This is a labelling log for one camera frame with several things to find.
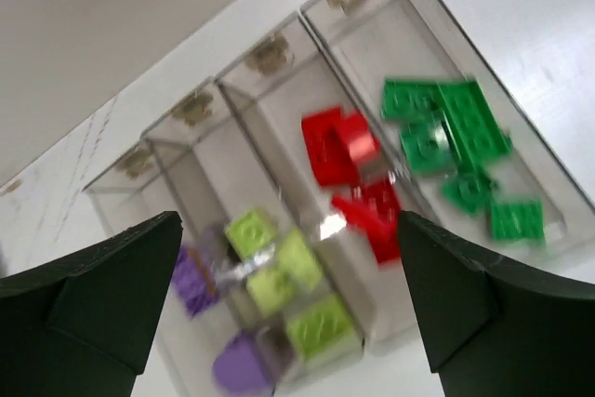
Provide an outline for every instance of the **transparent container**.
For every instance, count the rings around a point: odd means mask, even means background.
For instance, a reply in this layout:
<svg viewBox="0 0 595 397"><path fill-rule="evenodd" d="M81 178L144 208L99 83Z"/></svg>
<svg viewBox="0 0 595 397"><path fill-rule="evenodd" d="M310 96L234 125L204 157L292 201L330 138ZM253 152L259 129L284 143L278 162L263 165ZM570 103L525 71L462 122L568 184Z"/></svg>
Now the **transparent container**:
<svg viewBox="0 0 595 397"><path fill-rule="evenodd" d="M456 167L440 157L434 161L440 162L444 170L423 175L428 166L415 160L414 155L417 172L414 176L405 175L415 179L438 223L472 242L540 266L559 258L572 247L584 245L595 236L591 204L495 78L441 0L313 0L303 8L302 14L347 89L354 93L368 116L374 117L390 155L399 161L406 159L409 172L413 170L409 170L413 167L412 155L405 157L403 148L407 148L412 139L416 142L418 132L422 132L425 138L432 136L433 149L443 155L440 149L445 142L445 129L440 117L425 130L410 128L403 122L384 121L380 115L385 79L427 86L428 89L442 81L463 85L466 80L477 80L497 125L502 129L502 147L507 144L508 137L513 147L510 156L486 165L482 175L486 174L494 181L491 187L499 185L499 201L535 199L541 202L545 241L511 243L495 239L491 232L498 237L501 232L490 228L488 213L480 212L472 217L448 200L452 191L463 194L463 189L469 186L467 178L457 178ZM524 205L524 209L529 209L533 203ZM508 211L510 209L503 207L492 208L492 223L494 216Z"/></svg>
<svg viewBox="0 0 595 397"><path fill-rule="evenodd" d="M283 199L294 221L310 229L336 214L334 194L358 193L356 187L321 188L312 173L302 118L333 108L352 116L357 109L299 18L271 31L218 84L275 185L273 193ZM359 170L364 182L388 181L402 208L431 215L415 185L401 177L398 163L385 151ZM316 247L363 328L366 347L387 351L406 334L413 335L416 319L399 261L380 265L368 241L351 229Z"/></svg>
<svg viewBox="0 0 595 397"><path fill-rule="evenodd" d="M193 319L191 334L164 334L188 393L252 395L241 387L254 374L233 360L245 357L237 343L246 337L275 392L358 361L363 337L349 306L218 86L198 86L143 139L227 304L212 318ZM172 151L180 157L170 163Z"/></svg>

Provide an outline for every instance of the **green block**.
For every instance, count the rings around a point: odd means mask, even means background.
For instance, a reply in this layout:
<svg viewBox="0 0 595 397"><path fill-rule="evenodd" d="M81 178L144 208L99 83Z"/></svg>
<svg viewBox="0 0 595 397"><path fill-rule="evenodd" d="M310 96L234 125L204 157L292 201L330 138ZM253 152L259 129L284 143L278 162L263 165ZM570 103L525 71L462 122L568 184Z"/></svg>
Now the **green block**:
<svg viewBox="0 0 595 397"><path fill-rule="evenodd" d="M304 235L294 229L281 242L276 252L277 265L307 292L323 280L324 273L318 259L311 252Z"/></svg>
<svg viewBox="0 0 595 397"><path fill-rule="evenodd" d="M497 241L533 239L544 241L543 207L539 200L492 203L492 237Z"/></svg>
<svg viewBox="0 0 595 397"><path fill-rule="evenodd" d="M509 155L510 138L502 133L476 81L442 85L438 105L453 133L461 167L472 170Z"/></svg>
<svg viewBox="0 0 595 397"><path fill-rule="evenodd" d="M426 81L386 79L380 117L387 121L419 119L437 110L438 84Z"/></svg>
<svg viewBox="0 0 595 397"><path fill-rule="evenodd" d="M333 294L286 323L291 344L308 361L355 333L353 320L340 297Z"/></svg>
<svg viewBox="0 0 595 397"><path fill-rule="evenodd" d="M472 216L488 206L496 190L497 183L483 170L459 173L440 188L446 199Z"/></svg>
<svg viewBox="0 0 595 397"><path fill-rule="evenodd" d="M431 175L455 165L446 117L435 112L401 132L403 152L413 174Z"/></svg>
<svg viewBox="0 0 595 397"><path fill-rule="evenodd" d="M291 279L277 267L269 267L251 275L246 281L246 289L264 317L281 310L296 295L296 287Z"/></svg>
<svg viewBox="0 0 595 397"><path fill-rule="evenodd" d="M248 259L277 237L277 228L267 212L257 207L230 223L225 234L238 256Z"/></svg>

